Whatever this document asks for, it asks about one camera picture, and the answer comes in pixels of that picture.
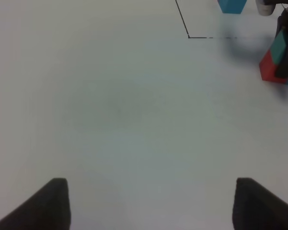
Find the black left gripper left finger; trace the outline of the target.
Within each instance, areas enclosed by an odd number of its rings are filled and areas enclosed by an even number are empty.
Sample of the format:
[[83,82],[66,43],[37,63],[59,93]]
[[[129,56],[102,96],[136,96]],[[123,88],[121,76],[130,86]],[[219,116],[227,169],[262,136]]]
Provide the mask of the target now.
[[54,178],[0,220],[0,230],[69,230],[68,182]]

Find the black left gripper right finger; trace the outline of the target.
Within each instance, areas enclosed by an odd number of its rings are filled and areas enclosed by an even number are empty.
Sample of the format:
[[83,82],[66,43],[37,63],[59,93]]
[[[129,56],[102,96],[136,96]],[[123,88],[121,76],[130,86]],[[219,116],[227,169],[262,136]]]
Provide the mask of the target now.
[[235,230],[288,230],[288,204],[252,178],[238,178],[232,209]]

